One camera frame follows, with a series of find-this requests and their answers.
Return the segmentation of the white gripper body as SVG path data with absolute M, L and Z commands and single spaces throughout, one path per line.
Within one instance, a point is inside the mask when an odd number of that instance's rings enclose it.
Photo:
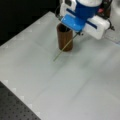
M 95 15 L 86 21 L 83 31 L 100 40 L 109 27 L 110 22 L 108 20 Z

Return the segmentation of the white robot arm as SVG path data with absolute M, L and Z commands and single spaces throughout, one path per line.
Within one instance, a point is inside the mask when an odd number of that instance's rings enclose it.
M 75 32 L 86 32 L 101 39 L 110 22 L 97 15 L 102 0 L 62 0 L 61 23 Z

